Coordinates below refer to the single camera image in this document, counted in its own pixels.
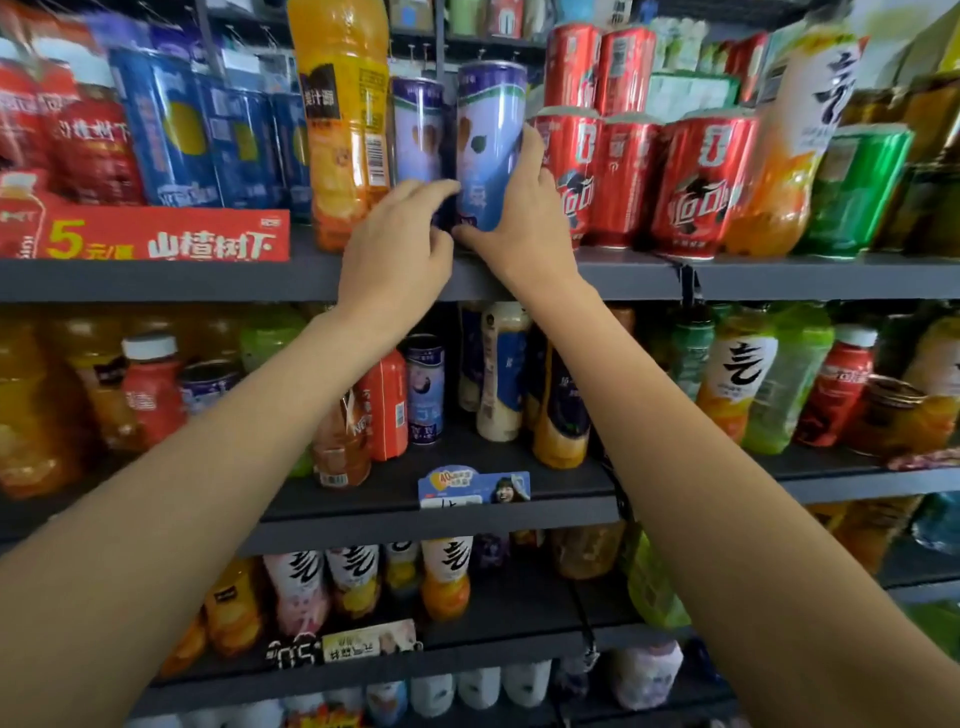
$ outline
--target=red cola can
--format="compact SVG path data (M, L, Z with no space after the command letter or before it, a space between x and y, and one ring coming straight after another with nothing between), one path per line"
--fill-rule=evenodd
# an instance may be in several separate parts
M545 107L593 107L600 31L589 23L565 23L550 31L543 78Z
M643 111L657 36L646 26L611 31L600 41L595 107L603 117Z
M650 232L664 255L709 260L743 187L756 118L749 109L704 109L671 127Z
M593 158L601 124L596 111L577 107L547 107L534 118L534 128L546 147L543 166L557 181L574 248L580 247L590 225L595 186Z
M603 120L597 151L597 205L590 220L588 245L632 248L647 217L657 171L662 124L645 113L621 113Z

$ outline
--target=green bottle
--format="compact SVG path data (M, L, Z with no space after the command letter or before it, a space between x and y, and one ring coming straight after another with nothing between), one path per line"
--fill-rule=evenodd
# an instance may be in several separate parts
M777 358L750 405L743 448L763 455L783 452L833 346L833 324L822 303L774 303Z

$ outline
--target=orange juice bottle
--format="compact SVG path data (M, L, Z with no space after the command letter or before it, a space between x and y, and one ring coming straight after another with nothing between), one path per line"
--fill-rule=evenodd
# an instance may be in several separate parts
M738 445L776 356L777 330L765 305L739 303L717 326L697 406Z
M382 0L288 0L310 146L317 244L338 253L387 194L390 29Z
M786 255L810 214L810 187L853 93L860 46L852 3L807 14L806 28L767 73L756 104L756 146L724 245L741 255Z
M910 451L945 448L960 415L960 313L930 325L903 380L926 392L904 428Z

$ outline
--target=forearm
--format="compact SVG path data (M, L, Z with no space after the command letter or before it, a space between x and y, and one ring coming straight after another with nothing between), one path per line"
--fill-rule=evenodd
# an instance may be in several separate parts
M119 724L320 418L390 337L339 309L315 319L215 407L0 560L0 704L12 722Z

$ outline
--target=hand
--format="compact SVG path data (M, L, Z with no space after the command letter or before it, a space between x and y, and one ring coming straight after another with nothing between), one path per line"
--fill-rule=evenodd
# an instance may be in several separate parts
M450 279L453 240L430 218L459 189L454 180L394 187L350 236L337 308L388 326L396 340L406 335Z
M480 254L528 308L538 293L582 280L557 184L542 164L543 140L524 124L520 159L507 184L496 230L481 232L469 225L453 229L453 236Z

